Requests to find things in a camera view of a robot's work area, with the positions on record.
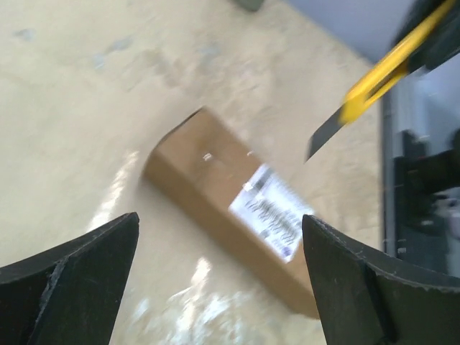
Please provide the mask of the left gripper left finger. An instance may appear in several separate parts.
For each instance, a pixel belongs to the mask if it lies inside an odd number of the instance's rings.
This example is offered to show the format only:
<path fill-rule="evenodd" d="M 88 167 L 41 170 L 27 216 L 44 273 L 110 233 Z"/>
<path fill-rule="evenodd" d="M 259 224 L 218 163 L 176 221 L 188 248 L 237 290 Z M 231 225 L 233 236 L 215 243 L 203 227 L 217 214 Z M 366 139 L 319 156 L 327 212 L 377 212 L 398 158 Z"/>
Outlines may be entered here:
<path fill-rule="evenodd" d="M 108 344 L 139 238 L 126 213 L 1 268 L 2 344 Z"/>

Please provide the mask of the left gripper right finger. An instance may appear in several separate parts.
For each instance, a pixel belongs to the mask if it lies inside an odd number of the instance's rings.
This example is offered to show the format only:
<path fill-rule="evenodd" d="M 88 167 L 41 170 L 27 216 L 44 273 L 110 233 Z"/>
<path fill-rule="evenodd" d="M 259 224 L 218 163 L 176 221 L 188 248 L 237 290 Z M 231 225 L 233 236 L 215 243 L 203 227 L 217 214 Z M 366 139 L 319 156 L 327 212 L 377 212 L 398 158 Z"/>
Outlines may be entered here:
<path fill-rule="evenodd" d="M 327 344 L 458 344 L 459 279 L 391 257 L 304 215 L 303 246 Z"/>

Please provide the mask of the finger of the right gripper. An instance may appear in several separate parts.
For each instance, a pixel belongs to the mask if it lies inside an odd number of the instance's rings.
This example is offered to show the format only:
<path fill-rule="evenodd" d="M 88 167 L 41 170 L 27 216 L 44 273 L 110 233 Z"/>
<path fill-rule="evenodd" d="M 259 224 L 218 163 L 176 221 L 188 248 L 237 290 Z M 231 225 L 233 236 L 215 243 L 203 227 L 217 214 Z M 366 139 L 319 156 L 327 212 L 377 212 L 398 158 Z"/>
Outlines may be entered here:
<path fill-rule="evenodd" d="M 442 3 L 441 0 L 414 1 L 408 9 L 392 45 L 396 46 Z M 457 54 L 459 54 L 459 1 L 455 1 L 448 14 L 443 17 L 420 47 L 410 55 L 407 63 L 402 64 L 402 66 L 405 68 L 405 74 L 412 73 L 419 68 L 424 68 L 429 72 Z"/>

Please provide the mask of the yellow utility knife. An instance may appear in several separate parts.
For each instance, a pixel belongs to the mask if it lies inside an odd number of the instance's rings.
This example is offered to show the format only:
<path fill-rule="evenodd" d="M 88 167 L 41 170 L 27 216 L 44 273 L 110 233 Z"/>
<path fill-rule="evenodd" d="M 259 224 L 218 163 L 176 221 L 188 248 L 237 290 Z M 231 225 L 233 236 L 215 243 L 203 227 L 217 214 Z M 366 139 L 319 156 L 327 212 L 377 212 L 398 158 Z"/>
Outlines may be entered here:
<path fill-rule="evenodd" d="M 344 101 L 308 142 L 305 158 L 309 160 L 342 127 L 356 121 L 375 101 L 386 94 L 405 74 L 410 55 L 448 14 L 455 1 L 443 3 L 392 49 L 348 91 Z"/>

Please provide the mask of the brown cardboard express box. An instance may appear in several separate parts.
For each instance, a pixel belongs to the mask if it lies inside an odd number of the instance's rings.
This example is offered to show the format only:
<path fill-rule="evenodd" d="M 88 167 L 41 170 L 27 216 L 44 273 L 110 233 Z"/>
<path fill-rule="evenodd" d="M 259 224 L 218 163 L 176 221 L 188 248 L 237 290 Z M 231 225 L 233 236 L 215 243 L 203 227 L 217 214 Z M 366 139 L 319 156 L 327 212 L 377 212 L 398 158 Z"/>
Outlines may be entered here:
<path fill-rule="evenodd" d="M 167 132 L 144 174 L 293 312 L 318 317 L 303 251 L 311 208 L 209 109 Z"/>

